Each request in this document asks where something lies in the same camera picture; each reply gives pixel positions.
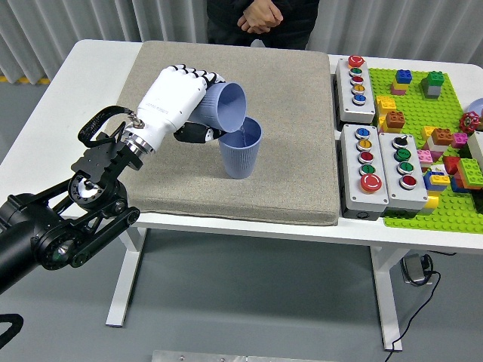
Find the table leg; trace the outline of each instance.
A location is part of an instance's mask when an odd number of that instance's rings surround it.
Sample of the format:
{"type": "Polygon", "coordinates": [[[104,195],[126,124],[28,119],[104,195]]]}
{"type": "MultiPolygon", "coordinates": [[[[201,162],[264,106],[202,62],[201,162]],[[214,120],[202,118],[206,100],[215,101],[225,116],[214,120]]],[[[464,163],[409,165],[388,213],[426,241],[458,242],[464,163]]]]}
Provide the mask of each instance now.
{"type": "MultiPolygon", "coordinates": [[[[400,337],[398,315],[395,311],[394,294],[392,293],[389,270],[409,249],[393,249],[391,247],[371,247],[372,269],[376,282],[377,305],[379,306],[380,326],[383,332],[384,349],[392,350],[392,341],[400,337]]],[[[395,351],[402,351],[401,341],[394,344],[395,351]]]]}
{"type": "Polygon", "coordinates": [[[119,273],[118,283],[112,297],[111,308],[107,315],[106,325],[110,327],[122,327],[128,310],[129,297],[134,285],[137,266],[143,250],[146,237],[145,228],[133,228],[119,235],[122,243],[126,246],[126,254],[119,273]]]}

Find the blue cup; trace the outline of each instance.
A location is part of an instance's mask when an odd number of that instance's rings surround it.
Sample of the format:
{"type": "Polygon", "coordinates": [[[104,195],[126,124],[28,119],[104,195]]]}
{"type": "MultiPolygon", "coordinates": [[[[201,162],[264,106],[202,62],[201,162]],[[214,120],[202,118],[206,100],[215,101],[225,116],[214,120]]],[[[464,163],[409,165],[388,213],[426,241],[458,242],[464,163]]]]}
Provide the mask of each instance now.
{"type": "Polygon", "coordinates": [[[238,83],[213,84],[189,117],[194,123],[235,132],[247,114],[247,97],[238,83]]]}
{"type": "Polygon", "coordinates": [[[262,140],[262,126],[246,117],[240,130],[218,139],[226,173],[233,179],[245,179],[254,171],[262,140]]]}

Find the brown lego brick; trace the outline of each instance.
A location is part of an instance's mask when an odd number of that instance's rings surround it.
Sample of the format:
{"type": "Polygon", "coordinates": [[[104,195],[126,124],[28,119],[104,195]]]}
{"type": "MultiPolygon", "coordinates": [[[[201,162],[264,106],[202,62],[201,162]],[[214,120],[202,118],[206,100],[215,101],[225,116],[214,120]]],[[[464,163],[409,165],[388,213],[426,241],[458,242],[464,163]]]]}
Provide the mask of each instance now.
{"type": "Polygon", "coordinates": [[[402,128],[405,125],[405,115],[402,112],[391,111],[386,115],[388,128],[402,128]]]}
{"type": "Polygon", "coordinates": [[[436,128],[431,133],[432,141],[438,146],[449,146],[453,142],[453,135],[447,128],[436,128]]]}

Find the white table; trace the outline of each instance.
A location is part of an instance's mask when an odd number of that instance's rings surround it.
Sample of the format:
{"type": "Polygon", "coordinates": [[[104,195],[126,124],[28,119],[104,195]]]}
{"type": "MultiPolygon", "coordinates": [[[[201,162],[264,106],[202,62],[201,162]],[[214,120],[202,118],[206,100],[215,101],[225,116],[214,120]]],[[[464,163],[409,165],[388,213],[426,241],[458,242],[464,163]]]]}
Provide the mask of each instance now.
{"type": "MultiPolygon", "coordinates": [[[[0,165],[0,201],[11,194],[40,192],[72,176],[70,166],[85,150],[77,140],[78,131],[99,110],[116,103],[140,47],[141,43],[85,40],[72,49],[0,165]]],[[[332,73],[337,59],[330,56],[332,73]]],[[[370,68],[446,72],[463,109],[483,97],[483,69],[474,65],[366,60],[370,68]]],[[[64,216],[81,214],[80,208],[71,207],[64,216]]],[[[134,226],[120,237],[127,250],[106,322],[115,327],[123,324],[148,228],[371,247],[385,349],[392,349],[392,341],[400,336],[389,276],[394,264],[410,249],[483,254],[481,235],[413,229],[402,233],[385,227],[381,219],[371,222],[340,217],[336,226],[319,227],[143,213],[134,226]]],[[[395,349],[402,349],[400,342],[395,349]]]]}

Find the white curtain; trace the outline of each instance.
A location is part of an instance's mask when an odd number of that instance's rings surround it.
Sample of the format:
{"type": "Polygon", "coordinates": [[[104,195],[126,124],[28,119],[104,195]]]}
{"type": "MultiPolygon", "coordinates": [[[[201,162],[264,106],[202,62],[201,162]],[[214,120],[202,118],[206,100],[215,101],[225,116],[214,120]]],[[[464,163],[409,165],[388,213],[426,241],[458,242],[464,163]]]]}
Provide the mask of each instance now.
{"type": "MultiPolygon", "coordinates": [[[[206,42],[205,0],[0,0],[0,71],[52,79],[82,39],[206,42]]],[[[481,0],[321,0],[308,49],[483,66],[481,0]]]]}

